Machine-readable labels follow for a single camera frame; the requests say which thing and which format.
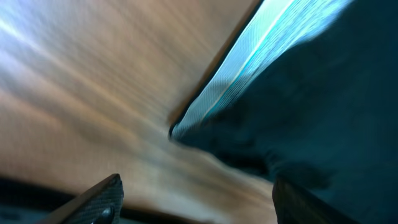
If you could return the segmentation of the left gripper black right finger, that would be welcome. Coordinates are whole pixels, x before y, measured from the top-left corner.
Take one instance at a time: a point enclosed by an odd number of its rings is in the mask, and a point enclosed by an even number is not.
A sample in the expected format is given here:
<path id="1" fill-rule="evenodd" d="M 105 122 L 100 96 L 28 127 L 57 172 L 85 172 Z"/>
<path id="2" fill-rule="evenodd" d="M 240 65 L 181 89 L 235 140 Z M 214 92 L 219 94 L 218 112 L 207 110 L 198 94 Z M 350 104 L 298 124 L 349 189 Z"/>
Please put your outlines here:
<path id="1" fill-rule="evenodd" d="M 277 178 L 272 200 L 278 224 L 357 224 L 304 188 Z"/>

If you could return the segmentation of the black shorts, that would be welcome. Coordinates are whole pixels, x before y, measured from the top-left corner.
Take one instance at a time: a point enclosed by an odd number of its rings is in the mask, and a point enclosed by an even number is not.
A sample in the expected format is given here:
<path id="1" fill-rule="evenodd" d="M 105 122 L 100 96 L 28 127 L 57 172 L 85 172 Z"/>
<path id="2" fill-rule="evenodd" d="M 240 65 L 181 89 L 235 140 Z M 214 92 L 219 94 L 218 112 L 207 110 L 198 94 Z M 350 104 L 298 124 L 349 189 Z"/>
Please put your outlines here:
<path id="1" fill-rule="evenodd" d="M 397 2 L 259 1 L 170 127 L 337 223 L 397 222 Z"/>

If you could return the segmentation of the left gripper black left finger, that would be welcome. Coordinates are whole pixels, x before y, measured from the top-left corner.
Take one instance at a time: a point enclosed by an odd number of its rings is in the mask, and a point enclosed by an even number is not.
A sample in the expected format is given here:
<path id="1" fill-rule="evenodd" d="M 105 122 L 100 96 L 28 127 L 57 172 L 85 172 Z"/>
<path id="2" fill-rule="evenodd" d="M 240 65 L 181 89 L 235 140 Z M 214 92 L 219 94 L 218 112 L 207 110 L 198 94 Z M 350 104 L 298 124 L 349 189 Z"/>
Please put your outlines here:
<path id="1" fill-rule="evenodd" d="M 112 174 L 37 223 L 118 224 L 123 200 L 121 177 Z"/>

